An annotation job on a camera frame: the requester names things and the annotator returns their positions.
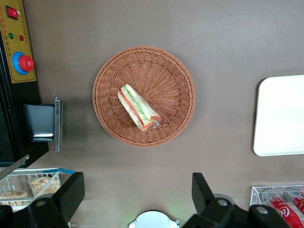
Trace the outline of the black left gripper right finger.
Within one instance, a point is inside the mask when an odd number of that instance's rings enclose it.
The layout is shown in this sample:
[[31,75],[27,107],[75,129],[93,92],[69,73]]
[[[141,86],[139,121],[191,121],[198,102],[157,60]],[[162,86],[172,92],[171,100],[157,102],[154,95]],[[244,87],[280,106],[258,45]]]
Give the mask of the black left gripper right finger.
[[185,228],[288,228],[273,208],[254,205],[248,211],[223,197],[215,197],[200,172],[192,174],[192,201],[196,209]]

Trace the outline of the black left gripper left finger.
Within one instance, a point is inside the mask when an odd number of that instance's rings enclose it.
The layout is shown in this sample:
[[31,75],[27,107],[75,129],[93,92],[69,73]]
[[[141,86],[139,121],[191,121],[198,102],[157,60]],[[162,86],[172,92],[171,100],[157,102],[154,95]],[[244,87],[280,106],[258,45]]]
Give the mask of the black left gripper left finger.
[[67,228],[85,197],[84,174],[73,173],[51,197],[38,197],[17,212],[0,207],[2,228]]

